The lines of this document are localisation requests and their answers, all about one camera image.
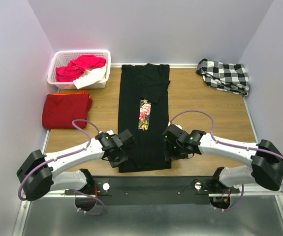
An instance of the laundry basket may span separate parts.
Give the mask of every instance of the laundry basket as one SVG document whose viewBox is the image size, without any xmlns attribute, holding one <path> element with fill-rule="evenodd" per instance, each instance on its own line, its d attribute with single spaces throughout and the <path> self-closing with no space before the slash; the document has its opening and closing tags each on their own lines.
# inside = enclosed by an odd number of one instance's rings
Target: laundry basket
<svg viewBox="0 0 283 236">
<path fill-rule="evenodd" d="M 105 80 L 98 81 L 82 89 L 103 89 L 110 75 L 111 70 L 111 53 L 108 50 L 72 50 L 56 52 L 47 76 L 47 82 L 56 85 L 60 89 L 77 89 L 73 82 L 58 82 L 56 79 L 56 67 L 66 66 L 71 60 L 77 59 L 81 55 L 95 55 L 106 59 Z"/>
</svg>

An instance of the checkered cloth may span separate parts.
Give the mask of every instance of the checkered cloth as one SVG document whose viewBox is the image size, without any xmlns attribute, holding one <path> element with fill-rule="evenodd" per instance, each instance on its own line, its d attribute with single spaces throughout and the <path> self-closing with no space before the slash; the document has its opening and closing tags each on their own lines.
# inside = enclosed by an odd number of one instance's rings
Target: checkered cloth
<svg viewBox="0 0 283 236">
<path fill-rule="evenodd" d="M 223 64 L 203 59 L 197 65 L 196 73 L 202 75 L 205 83 L 213 89 L 245 96 L 249 94 L 249 76 L 243 64 Z"/>
</svg>

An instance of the folded red cloth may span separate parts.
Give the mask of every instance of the folded red cloth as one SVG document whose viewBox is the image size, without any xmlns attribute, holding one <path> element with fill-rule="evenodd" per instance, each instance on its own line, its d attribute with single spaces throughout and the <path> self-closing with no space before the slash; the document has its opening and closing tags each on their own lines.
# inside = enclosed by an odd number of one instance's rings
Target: folded red cloth
<svg viewBox="0 0 283 236">
<path fill-rule="evenodd" d="M 106 59 L 95 55 L 82 55 L 71 60 L 67 66 L 56 68 L 56 79 L 58 82 L 72 82 L 78 79 L 85 70 L 89 68 L 103 67 Z"/>
<path fill-rule="evenodd" d="M 73 129 L 74 119 L 88 119 L 88 112 L 92 106 L 89 94 L 76 95 L 47 95 L 42 123 L 46 129 Z M 76 123 L 80 128 L 85 128 L 86 122 Z"/>
</svg>

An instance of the floral print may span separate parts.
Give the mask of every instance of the floral print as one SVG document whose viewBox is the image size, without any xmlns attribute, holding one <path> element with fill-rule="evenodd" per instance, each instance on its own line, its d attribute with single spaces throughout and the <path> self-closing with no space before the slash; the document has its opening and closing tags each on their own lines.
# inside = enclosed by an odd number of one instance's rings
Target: floral print
<svg viewBox="0 0 283 236">
<path fill-rule="evenodd" d="M 141 99 L 138 129 L 148 130 L 150 112 L 151 112 L 151 102 L 148 101 L 147 99 Z"/>
</svg>

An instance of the wooden floor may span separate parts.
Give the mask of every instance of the wooden floor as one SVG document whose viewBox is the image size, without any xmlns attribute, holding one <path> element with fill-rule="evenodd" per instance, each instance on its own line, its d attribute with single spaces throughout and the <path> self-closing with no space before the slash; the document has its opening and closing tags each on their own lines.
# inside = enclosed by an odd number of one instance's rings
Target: wooden floor
<svg viewBox="0 0 283 236">
<path fill-rule="evenodd" d="M 88 119 L 102 131 L 112 129 L 117 133 L 118 101 L 121 68 L 112 68 L 105 89 L 88 90 L 93 99 L 93 106 Z M 222 138 L 243 142 L 255 142 L 248 114 L 239 95 L 218 91 L 205 85 L 202 77 L 195 73 L 194 68 L 171 68 L 169 93 L 169 117 L 177 113 L 198 109 L 211 114 L 215 121 L 215 135 Z M 179 124 L 190 133 L 193 129 L 210 131 L 211 122 L 208 117 L 198 113 L 187 113 L 178 117 Z M 95 136 L 96 131 L 90 125 L 86 130 Z M 55 152 L 79 145 L 87 138 L 78 130 L 51 130 L 46 152 Z M 93 175 L 123 175 L 123 176 L 206 176 L 213 175 L 217 167 L 235 167 L 240 163 L 209 155 L 195 155 L 189 160 L 172 161 L 169 170 L 148 171 L 137 173 L 118 173 L 118 168 L 112 169 L 107 161 L 92 161 L 70 169 L 88 169 Z"/>
</svg>

